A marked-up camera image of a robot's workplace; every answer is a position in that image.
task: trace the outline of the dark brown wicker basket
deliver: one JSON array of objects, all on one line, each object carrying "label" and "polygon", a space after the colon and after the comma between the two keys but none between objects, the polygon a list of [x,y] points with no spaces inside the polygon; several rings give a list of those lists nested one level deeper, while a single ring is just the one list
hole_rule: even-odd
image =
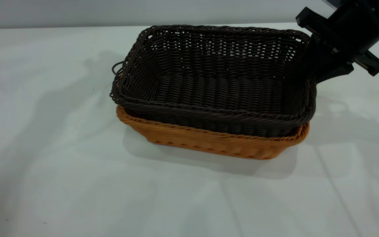
[{"label": "dark brown wicker basket", "polygon": [[214,132],[282,137],[315,111],[316,83],[289,80],[310,37],[254,27],[153,26],[116,74],[133,117]]}]

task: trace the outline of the tan wicker basket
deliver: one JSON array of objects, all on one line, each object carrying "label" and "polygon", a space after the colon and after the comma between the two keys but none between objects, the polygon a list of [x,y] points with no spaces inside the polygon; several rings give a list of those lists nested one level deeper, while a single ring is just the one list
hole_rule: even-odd
[{"label": "tan wicker basket", "polygon": [[298,127],[296,135],[283,138],[262,138],[212,132],[168,123],[135,118],[118,106],[116,114],[123,123],[154,144],[200,150],[248,159],[272,159],[290,146],[301,143],[310,129],[309,123]]}]

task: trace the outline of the wicker basket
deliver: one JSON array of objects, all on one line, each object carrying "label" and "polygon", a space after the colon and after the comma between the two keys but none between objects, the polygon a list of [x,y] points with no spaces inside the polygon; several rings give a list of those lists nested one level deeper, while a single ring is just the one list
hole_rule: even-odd
[{"label": "wicker basket", "polygon": [[289,80],[309,40],[295,30],[154,26],[114,72],[111,97],[147,120],[259,137],[294,135],[315,111],[314,78]]},{"label": "wicker basket", "polygon": [[154,144],[170,145],[248,159],[272,159],[286,148],[299,144],[308,134],[309,123],[296,128],[295,135],[284,138],[261,138],[212,132],[186,126],[135,118],[118,106],[118,118]]}]

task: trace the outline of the stacked baskets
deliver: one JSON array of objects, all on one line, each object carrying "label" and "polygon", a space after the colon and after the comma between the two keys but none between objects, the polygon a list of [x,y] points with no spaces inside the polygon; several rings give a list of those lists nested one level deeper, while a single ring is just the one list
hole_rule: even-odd
[{"label": "stacked baskets", "polygon": [[308,133],[314,78],[289,80],[310,37],[254,27],[154,26],[115,73],[119,119],[156,144],[271,159]]}]

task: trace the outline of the white wall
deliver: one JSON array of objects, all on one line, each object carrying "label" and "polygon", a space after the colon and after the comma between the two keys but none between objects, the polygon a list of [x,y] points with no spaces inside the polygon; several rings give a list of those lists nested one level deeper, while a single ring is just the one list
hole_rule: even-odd
[{"label": "white wall", "polygon": [[321,0],[0,0],[0,28],[290,22]]}]

